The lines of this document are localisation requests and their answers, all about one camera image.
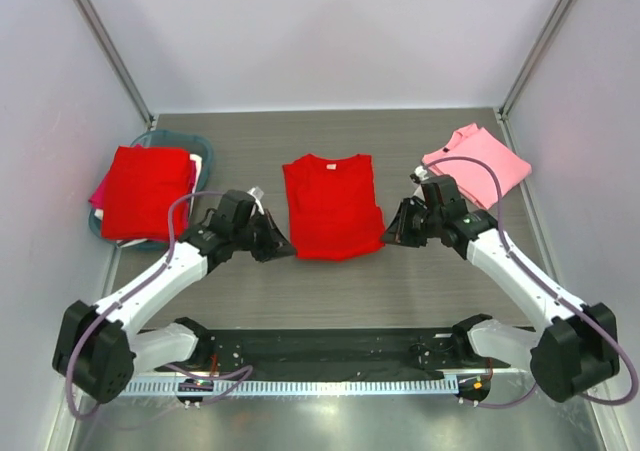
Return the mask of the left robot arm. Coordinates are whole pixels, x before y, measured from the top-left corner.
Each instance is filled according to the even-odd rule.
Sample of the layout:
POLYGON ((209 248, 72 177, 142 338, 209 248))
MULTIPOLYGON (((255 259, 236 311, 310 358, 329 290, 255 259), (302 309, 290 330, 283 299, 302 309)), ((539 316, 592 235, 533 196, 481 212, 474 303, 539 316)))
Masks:
POLYGON ((198 371, 210 363, 211 335, 194 320, 178 318, 155 331, 144 327, 237 252, 259 263, 295 255, 262 196, 258 187, 221 194, 202 221, 181 235, 171 233, 168 251, 129 284, 93 305, 77 301, 66 309, 52 366, 64 376, 68 396, 79 388, 106 404, 139 373, 168 364, 198 371))

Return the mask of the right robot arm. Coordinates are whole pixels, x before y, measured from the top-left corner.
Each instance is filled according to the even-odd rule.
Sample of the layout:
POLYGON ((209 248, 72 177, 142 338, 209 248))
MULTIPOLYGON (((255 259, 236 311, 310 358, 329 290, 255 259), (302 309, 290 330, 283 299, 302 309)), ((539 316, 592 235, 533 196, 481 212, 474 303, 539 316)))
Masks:
POLYGON ((460 365, 493 358, 531 373, 539 389, 565 402, 616 376, 617 324, 604 304, 588 305, 524 255, 486 210, 471 211, 449 176, 423 180, 401 200, 386 244, 420 248, 437 239, 491 278, 529 319, 530 330, 476 315, 454 326, 460 365))

